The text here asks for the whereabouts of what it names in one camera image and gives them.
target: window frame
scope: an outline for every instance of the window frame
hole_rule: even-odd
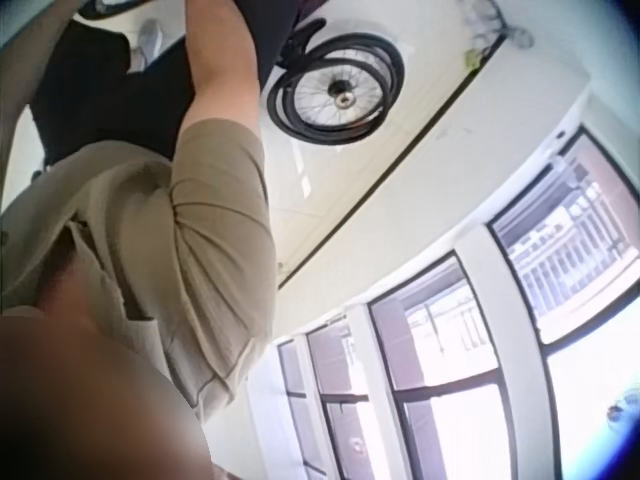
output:
[[[640,192],[633,185],[629,177],[622,170],[620,165],[615,161],[613,156],[609,153],[609,151],[604,148],[604,146],[598,141],[598,139],[583,125],[580,124],[576,130],[576,132],[566,141],[563,147],[558,151],[558,155],[561,157],[566,157],[567,154],[573,149],[573,147],[580,141],[583,137],[586,137],[589,141],[593,143],[593,145],[598,149],[598,151],[602,154],[603,158],[606,162],[611,166],[611,168],[616,173],[617,177],[620,179],[622,184],[627,188],[636,204],[640,208]],[[553,387],[553,379],[551,377],[551,369],[549,368],[549,357],[554,353],[557,353],[561,350],[564,350],[567,347],[570,347],[574,343],[580,341],[585,338],[589,334],[598,330],[601,326],[605,325],[609,320],[614,318],[619,312],[624,310],[630,303],[632,303],[636,298],[640,296],[640,279],[636,280],[636,282],[631,285],[625,292],[619,295],[615,300],[613,300],[609,305],[605,308],[597,312],[594,316],[592,316],[589,320],[574,328],[570,332],[565,335],[557,338],[556,340],[550,343],[544,343],[542,341],[542,337],[540,335],[540,330],[537,327],[536,321],[537,317],[535,311],[533,309],[533,305],[527,296],[526,289],[522,283],[522,280],[516,270],[515,265],[509,259],[509,254],[505,249],[498,232],[495,229],[495,224],[499,222],[508,212],[513,209],[518,203],[522,201],[537,185],[542,182],[542,180],[550,173],[553,167],[551,164],[547,163],[542,170],[531,180],[525,188],[523,188],[510,202],[507,203],[505,207],[503,207],[496,215],[494,215],[490,221],[486,223],[487,229],[493,238],[493,241],[497,245],[502,257],[509,268],[509,272],[513,277],[513,280],[518,288],[520,293],[520,297],[524,302],[524,305],[527,310],[527,314],[529,316],[529,320],[531,322],[531,326],[535,332],[536,342],[538,344],[538,349],[540,351],[540,355],[542,357],[542,367],[544,370],[544,377],[547,389],[547,395],[549,399],[549,407],[551,409],[551,428],[553,435],[553,463],[556,478],[562,478],[562,455],[561,455],[561,446],[560,446],[560,422],[558,418],[558,408],[556,403],[555,390]]]
[[[493,348],[494,354],[496,356],[497,366],[491,370],[486,372],[482,372],[476,375],[472,375],[470,377],[453,380],[447,383],[443,383],[440,385],[432,385],[432,386],[422,386],[409,388],[404,390],[396,390],[393,382],[393,377],[391,374],[391,367],[389,365],[389,361],[387,359],[387,355],[384,349],[384,343],[378,326],[375,321],[375,317],[373,314],[373,307],[375,304],[387,299],[388,297],[394,295],[398,291],[404,289],[405,287],[419,281],[423,276],[427,275],[432,270],[440,267],[451,259],[455,259],[458,266],[460,267],[464,279],[466,280],[469,288],[471,289],[471,293],[476,301],[476,305],[478,306],[478,311],[480,313],[480,317],[482,319],[482,323],[487,332],[487,336],[489,338],[489,342]],[[509,442],[509,458],[510,458],[510,470],[511,470],[511,478],[517,478],[518,472],[518,455],[517,455],[517,446],[515,441],[515,426],[513,423],[513,415],[511,412],[511,402],[509,400],[509,392],[507,391],[507,384],[504,378],[502,363],[500,361],[500,356],[498,355],[498,350],[496,349],[496,345],[493,339],[493,335],[491,333],[491,329],[487,324],[487,320],[485,317],[484,310],[482,309],[482,305],[478,299],[478,294],[471,283],[469,275],[464,268],[464,265],[460,258],[458,257],[455,250],[450,251],[444,256],[440,257],[436,261],[430,263],[427,267],[421,269],[418,273],[411,276],[407,280],[399,283],[398,285],[390,288],[384,293],[378,295],[372,300],[368,301],[366,304],[367,312],[369,314],[369,321],[373,326],[373,331],[376,337],[376,343],[378,347],[378,351],[380,352],[380,356],[382,358],[382,364],[384,365],[385,377],[387,381],[387,385],[393,397],[393,403],[396,409],[396,413],[398,415],[400,429],[402,431],[402,439],[404,441],[404,447],[408,453],[409,466],[411,469],[411,475],[416,480],[428,480],[424,479],[422,475],[422,467],[420,465],[420,456],[417,451],[417,445],[413,438],[413,430],[411,429],[411,425],[407,418],[407,414],[405,412],[404,406],[408,403],[415,403],[420,401],[429,401],[432,398],[440,397],[443,395],[461,393],[468,390],[473,390],[475,388],[484,387],[487,385],[496,385],[500,392],[500,398],[502,400],[502,409],[504,412],[505,424],[507,427],[507,437]]]
[[[282,377],[284,380],[284,392],[287,396],[287,403],[289,398],[297,398],[297,399],[302,399],[302,400],[306,400],[308,401],[308,397],[307,394],[305,392],[291,392],[289,391],[288,387],[287,387],[287,373],[285,370],[285,362],[282,356],[282,347],[285,347],[289,344],[293,344],[295,347],[295,339],[290,339],[287,340],[285,342],[279,343],[277,344],[277,348],[278,348],[278,360],[280,361],[280,369],[282,370]],[[296,439],[298,440],[298,448],[300,449],[300,456],[302,457],[302,465],[306,468],[309,468],[311,470],[313,470],[314,472],[316,472],[319,475],[324,475],[325,478],[328,478],[327,472],[325,472],[324,470],[322,470],[320,467],[318,467],[317,465],[314,465],[313,463],[309,462],[306,458],[305,458],[305,454],[304,451],[302,450],[302,440],[300,438],[300,432],[298,431],[298,424],[295,421],[294,415],[293,415],[293,409],[291,408],[291,405],[288,405],[289,407],[289,413],[291,415],[291,420],[293,421],[293,428],[296,432]]]
[[[344,466],[342,465],[342,458],[340,457],[340,450],[338,448],[338,440],[335,436],[335,433],[331,424],[331,416],[329,415],[328,405],[355,405],[358,403],[370,403],[368,394],[353,394],[353,393],[323,393],[320,388],[320,376],[318,375],[316,364],[313,360],[313,353],[311,352],[311,344],[309,343],[309,336],[314,333],[318,333],[326,328],[329,328],[336,323],[339,322],[347,322],[349,325],[349,320],[346,315],[340,315],[338,317],[332,318],[331,320],[323,323],[322,325],[309,330],[304,333],[304,341],[307,343],[309,348],[309,357],[311,360],[311,368],[313,369],[313,377],[316,387],[318,389],[318,397],[320,399],[320,405],[322,406],[322,416],[324,417],[325,426],[327,428],[327,432],[329,434],[329,440],[331,444],[331,454],[336,462],[336,466],[338,468],[338,475],[340,480],[349,480],[344,471]]]

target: glass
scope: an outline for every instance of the glass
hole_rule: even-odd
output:
[[[387,457],[373,407],[369,402],[326,404],[343,477],[389,479]]]
[[[496,385],[407,403],[405,412],[422,478],[511,478],[509,437]]]
[[[304,393],[302,370],[300,369],[295,343],[289,342],[280,345],[278,350],[280,352],[280,363],[282,364],[285,388],[288,392]]]
[[[544,343],[582,325],[640,278],[638,204],[587,136],[493,227]]]
[[[302,458],[307,462],[322,470],[322,458],[316,444],[316,436],[313,433],[311,416],[309,415],[309,405],[304,398],[289,397],[289,406],[293,423],[296,427],[298,442]]]
[[[346,320],[309,335],[309,349],[321,393],[367,393],[367,381]]]
[[[493,345],[456,258],[371,307],[396,390],[497,368]]]
[[[308,480],[327,480],[327,476],[323,475],[322,473],[316,472],[309,467],[304,467],[304,469],[307,472]]]
[[[639,345],[640,299],[549,356],[565,480],[601,478],[640,421]]]

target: tire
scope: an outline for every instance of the tire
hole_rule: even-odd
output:
[[[343,57],[332,57],[337,52],[343,52]],[[366,55],[370,60],[375,60],[376,66],[370,62],[348,59],[346,52]],[[368,111],[342,125],[322,125],[303,118],[296,105],[296,92],[301,82],[307,75],[336,65],[357,68],[360,75],[362,72],[366,73],[377,83],[380,99]],[[282,81],[276,82],[269,93],[267,102],[269,114],[276,125],[289,135],[295,132],[292,136],[309,143],[344,145],[360,141],[380,127],[400,95],[405,69],[400,52],[390,42],[376,35],[351,33],[334,37],[311,49],[280,80]],[[277,109],[279,103],[282,114]]]

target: leg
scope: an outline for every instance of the leg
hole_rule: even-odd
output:
[[[264,88],[293,31],[298,1],[236,0],[236,3],[256,44],[259,80]],[[87,120],[99,116],[98,128],[86,135],[92,137],[87,143],[123,140],[172,158],[180,124],[194,97],[184,39],[147,70],[129,77],[122,90],[84,110]]]
[[[47,159],[73,149],[79,112],[124,77],[129,61],[124,35],[75,21],[69,24],[30,104]]]

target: wheel hub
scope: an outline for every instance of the wheel hub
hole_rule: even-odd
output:
[[[348,110],[356,104],[357,98],[353,93],[353,85],[348,80],[335,80],[331,82],[327,93],[340,110]]]

